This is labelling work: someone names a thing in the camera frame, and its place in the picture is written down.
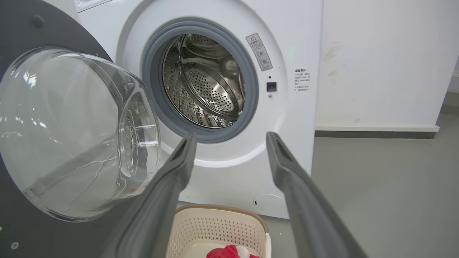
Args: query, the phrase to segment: screw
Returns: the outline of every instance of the screw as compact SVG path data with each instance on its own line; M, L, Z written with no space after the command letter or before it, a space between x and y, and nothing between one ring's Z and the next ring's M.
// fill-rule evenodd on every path
M13 250L16 250L18 247L19 247L19 242L18 242L18 241L13 242L13 243L11 244L11 249L13 249Z
M32 23L38 27L38 28L41 28L44 24L45 24L45 21L43 20L43 18L40 16L40 15L35 15L33 18L32 18Z

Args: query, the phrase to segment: washing machine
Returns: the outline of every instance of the washing machine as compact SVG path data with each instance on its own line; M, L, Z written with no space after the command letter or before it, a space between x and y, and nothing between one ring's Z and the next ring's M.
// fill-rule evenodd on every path
M311 173L322 1L76 8L0 1L2 256L94 256L188 133L179 200L288 218L265 135Z
M78 0L76 7L111 59L145 82L162 158L196 132L181 201L288 217L264 134L277 132L311 173L322 1Z

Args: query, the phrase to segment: red cloth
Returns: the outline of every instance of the red cloth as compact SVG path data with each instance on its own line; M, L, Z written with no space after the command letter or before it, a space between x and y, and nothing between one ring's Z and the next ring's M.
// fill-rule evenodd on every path
M225 246L225 248L215 248L210 251L207 258L240 258L237 254L237 249L235 245ZM260 258L253 254L250 254L250 258Z

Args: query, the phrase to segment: white wall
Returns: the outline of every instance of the white wall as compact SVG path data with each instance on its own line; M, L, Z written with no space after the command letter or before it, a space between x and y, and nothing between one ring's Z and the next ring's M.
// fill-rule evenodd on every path
M457 0L325 0L317 129L435 131Z

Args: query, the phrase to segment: beige basket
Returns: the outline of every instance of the beige basket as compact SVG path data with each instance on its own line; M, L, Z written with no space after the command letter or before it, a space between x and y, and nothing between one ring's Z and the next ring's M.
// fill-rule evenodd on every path
M271 258L271 238L255 213L216 205L177 209L166 258L205 258L215 248L241 245L260 258Z

